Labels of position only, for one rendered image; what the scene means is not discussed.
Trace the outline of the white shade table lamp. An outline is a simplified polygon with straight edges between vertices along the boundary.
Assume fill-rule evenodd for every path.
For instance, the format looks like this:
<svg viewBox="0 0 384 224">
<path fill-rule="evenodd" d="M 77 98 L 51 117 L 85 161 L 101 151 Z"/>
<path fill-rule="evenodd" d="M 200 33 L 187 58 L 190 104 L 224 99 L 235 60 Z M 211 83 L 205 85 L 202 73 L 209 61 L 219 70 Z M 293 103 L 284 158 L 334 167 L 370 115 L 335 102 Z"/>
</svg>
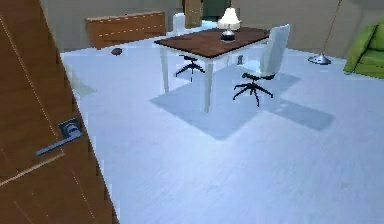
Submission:
<svg viewBox="0 0 384 224">
<path fill-rule="evenodd" d="M 224 15 L 217 22 L 217 28 L 223 29 L 221 40 L 232 42 L 235 40 L 235 31 L 241 27 L 241 21 L 238 19 L 235 8 L 227 8 Z"/>
</svg>

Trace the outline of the silver base floor lamp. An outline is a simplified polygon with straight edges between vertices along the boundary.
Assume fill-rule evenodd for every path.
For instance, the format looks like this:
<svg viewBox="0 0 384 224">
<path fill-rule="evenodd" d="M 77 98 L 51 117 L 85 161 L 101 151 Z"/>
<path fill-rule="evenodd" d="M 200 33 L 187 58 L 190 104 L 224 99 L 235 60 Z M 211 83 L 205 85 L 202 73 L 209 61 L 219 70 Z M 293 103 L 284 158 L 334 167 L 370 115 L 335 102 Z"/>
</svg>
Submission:
<svg viewBox="0 0 384 224">
<path fill-rule="evenodd" d="M 334 23 L 335 23 L 335 20 L 336 20 L 336 17 L 337 17 L 337 14 L 339 12 L 339 9 L 340 9 L 342 2 L 343 2 L 343 0 L 338 0 L 338 2 L 337 2 L 335 12 L 333 13 L 333 15 L 331 17 L 330 25 L 329 25 L 327 34 L 325 36 L 325 40 L 323 42 L 322 48 L 321 48 L 321 52 L 318 55 L 309 57 L 308 58 L 309 62 L 311 62 L 313 64 L 317 64 L 317 65 L 330 65 L 331 64 L 331 60 L 326 57 L 325 51 L 326 51 L 326 47 L 327 47 L 329 38 L 331 36 L 332 30 L 334 27 Z"/>
</svg>

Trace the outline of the brown top white leg table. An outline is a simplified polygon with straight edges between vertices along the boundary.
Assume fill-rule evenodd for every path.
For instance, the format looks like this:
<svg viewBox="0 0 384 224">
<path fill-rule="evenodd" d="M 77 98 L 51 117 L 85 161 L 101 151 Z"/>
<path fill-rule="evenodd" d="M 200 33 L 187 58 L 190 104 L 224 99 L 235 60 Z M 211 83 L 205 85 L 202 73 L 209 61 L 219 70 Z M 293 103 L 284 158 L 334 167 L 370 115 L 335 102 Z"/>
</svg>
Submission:
<svg viewBox="0 0 384 224">
<path fill-rule="evenodd" d="M 155 41 L 155 44 L 160 46 L 163 87 L 166 93 L 169 92 L 168 52 L 179 53 L 201 60 L 205 64 L 204 111 L 208 113 L 211 103 L 214 62 L 252 46 L 266 43 L 270 31 L 241 27 L 235 32 L 235 40 L 232 42 L 222 41 L 222 33 L 222 30 L 213 28 Z"/>
</svg>

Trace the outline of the white swivel office chair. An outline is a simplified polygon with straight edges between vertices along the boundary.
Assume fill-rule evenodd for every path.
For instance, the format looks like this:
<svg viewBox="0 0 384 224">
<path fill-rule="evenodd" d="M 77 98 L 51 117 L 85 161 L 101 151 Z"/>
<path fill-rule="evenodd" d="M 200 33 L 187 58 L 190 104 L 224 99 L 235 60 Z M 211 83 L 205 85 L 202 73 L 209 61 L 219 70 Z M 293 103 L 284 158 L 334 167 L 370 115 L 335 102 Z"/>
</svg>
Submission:
<svg viewBox="0 0 384 224">
<path fill-rule="evenodd" d="M 238 93 L 233 96 L 233 100 L 237 96 L 249 91 L 256 98 L 257 105 L 260 105 L 257 91 L 260 90 L 265 94 L 273 97 L 273 94 L 257 84 L 259 80 L 272 80 L 279 73 L 283 54 L 285 52 L 291 26 L 289 24 L 273 27 L 270 31 L 269 38 L 261 58 L 259 60 L 250 60 L 238 65 L 238 68 L 243 72 L 242 78 L 250 79 L 250 82 L 238 84 L 234 89 L 242 87 Z"/>
<path fill-rule="evenodd" d="M 193 28 L 187 28 L 186 24 L 186 17 L 184 13 L 176 13 L 173 15 L 172 18 L 172 27 L 173 27 L 173 34 L 175 36 L 184 35 L 189 32 L 196 32 L 200 29 L 200 26 L 193 27 Z M 176 72 L 175 76 L 178 76 L 180 73 L 185 72 L 186 70 L 190 69 L 191 74 L 194 74 L 195 70 L 200 71 L 201 73 L 204 73 L 204 69 L 197 64 L 197 59 L 193 58 L 191 56 L 183 55 L 183 58 L 186 61 L 189 61 L 189 64 L 184 65 L 179 71 Z"/>
</svg>

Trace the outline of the brown wooden room door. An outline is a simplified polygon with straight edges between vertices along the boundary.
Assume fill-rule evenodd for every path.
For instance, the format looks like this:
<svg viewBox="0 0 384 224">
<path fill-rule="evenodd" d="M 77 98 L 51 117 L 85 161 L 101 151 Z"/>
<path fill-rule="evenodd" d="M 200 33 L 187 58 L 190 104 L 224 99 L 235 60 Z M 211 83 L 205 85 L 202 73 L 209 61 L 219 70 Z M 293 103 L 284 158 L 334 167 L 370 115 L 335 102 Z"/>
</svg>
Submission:
<svg viewBox="0 0 384 224">
<path fill-rule="evenodd" d="M 201 25 L 201 0 L 184 0 L 185 26 L 195 28 Z"/>
<path fill-rule="evenodd" d="M 40 0 L 0 0 L 0 224 L 120 224 Z"/>
</svg>

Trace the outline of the brown wooden chest of drawers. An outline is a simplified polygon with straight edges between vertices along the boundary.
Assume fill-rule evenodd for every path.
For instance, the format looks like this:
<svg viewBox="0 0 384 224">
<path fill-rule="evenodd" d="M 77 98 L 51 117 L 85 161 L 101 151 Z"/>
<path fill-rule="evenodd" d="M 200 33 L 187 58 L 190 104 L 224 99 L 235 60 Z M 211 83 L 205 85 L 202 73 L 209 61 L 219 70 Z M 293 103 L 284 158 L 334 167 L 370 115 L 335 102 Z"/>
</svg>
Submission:
<svg viewBox="0 0 384 224">
<path fill-rule="evenodd" d="M 87 18 L 89 42 L 101 49 L 166 34 L 165 13 L 161 11 Z"/>
</svg>

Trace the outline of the green sofa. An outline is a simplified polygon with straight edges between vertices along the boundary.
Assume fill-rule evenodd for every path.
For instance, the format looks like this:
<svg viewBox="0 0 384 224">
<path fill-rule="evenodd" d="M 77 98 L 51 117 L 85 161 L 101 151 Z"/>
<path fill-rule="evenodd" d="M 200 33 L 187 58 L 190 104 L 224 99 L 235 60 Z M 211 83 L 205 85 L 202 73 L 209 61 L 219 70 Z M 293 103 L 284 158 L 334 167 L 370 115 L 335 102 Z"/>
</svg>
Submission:
<svg viewBox="0 0 384 224">
<path fill-rule="evenodd" d="M 343 71 L 384 79 L 384 16 L 359 32 Z"/>
</svg>

